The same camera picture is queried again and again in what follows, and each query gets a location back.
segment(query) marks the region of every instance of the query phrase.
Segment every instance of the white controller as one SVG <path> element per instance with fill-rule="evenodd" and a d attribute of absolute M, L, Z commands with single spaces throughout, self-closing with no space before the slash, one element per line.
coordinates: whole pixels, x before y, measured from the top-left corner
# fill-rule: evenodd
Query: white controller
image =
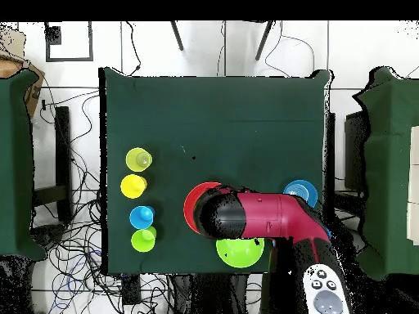
<path fill-rule="evenodd" d="M 349 314 L 340 279 L 329 266 L 310 266 L 303 285 L 309 314 Z"/>

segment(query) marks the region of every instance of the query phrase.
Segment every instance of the cardboard box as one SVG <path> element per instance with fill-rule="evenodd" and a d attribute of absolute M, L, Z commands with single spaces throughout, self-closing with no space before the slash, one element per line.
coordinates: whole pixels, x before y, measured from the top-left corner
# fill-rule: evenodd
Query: cardboard box
<path fill-rule="evenodd" d="M 22 63 L 20 62 L 6 61 L 0 59 L 0 79 L 8 79 L 13 74 L 18 72 L 21 68 Z M 45 75 L 45 73 L 41 70 L 38 70 L 32 64 L 29 64 L 28 69 L 35 72 L 39 77 L 38 81 L 32 84 L 25 94 L 26 109 L 28 110 L 29 116 L 33 117 L 36 111 L 36 106 L 38 104 L 39 93 L 41 92 L 41 86 L 43 85 L 43 76 Z"/>
<path fill-rule="evenodd" d="M 0 25 L 0 58 L 25 61 L 26 35 L 5 25 Z"/>

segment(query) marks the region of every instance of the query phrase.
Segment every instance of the table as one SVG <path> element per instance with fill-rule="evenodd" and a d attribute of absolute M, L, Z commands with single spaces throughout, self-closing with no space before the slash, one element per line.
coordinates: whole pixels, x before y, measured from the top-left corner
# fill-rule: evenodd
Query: table
<path fill-rule="evenodd" d="M 125 77 L 100 69 L 102 271 L 110 274 L 266 272 L 271 249 L 252 267 L 234 269 L 215 240 L 186 224 L 183 201 L 199 183 L 222 182 L 281 192 L 303 178 L 322 191 L 324 89 L 328 71 L 313 78 Z M 125 155 L 143 147 L 153 156 L 148 187 L 135 200 L 121 180 L 132 173 Z M 128 216 L 155 209 L 155 248 L 135 251 Z"/>

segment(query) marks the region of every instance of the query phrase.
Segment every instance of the button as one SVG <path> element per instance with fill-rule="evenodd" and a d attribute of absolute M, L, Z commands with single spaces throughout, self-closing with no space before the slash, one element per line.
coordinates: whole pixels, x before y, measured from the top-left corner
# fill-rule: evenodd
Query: button
<path fill-rule="evenodd" d="M 313 280 L 311 286 L 315 289 L 321 289 L 322 288 L 322 282 L 320 280 Z"/>
<path fill-rule="evenodd" d="M 327 288 L 329 288 L 330 290 L 336 290 L 336 284 L 335 282 L 332 282 L 331 280 L 329 280 L 327 283 Z"/>
<path fill-rule="evenodd" d="M 342 300 L 335 293 L 320 291 L 314 298 L 314 307 L 321 314 L 341 314 L 344 310 Z"/>
<path fill-rule="evenodd" d="M 319 270 L 318 271 L 318 278 L 322 278 L 323 280 L 326 278 L 326 273 L 324 272 L 324 270 Z"/>

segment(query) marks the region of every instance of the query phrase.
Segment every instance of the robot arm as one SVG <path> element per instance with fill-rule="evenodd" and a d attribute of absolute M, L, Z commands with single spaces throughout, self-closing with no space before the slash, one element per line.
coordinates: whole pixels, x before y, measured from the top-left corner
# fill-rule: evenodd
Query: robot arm
<path fill-rule="evenodd" d="M 300 197 L 209 189 L 196 203 L 198 231 L 211 238 L 292 237 L 300 314 L 351 314 L 345 279 L 320 217 Z"/>

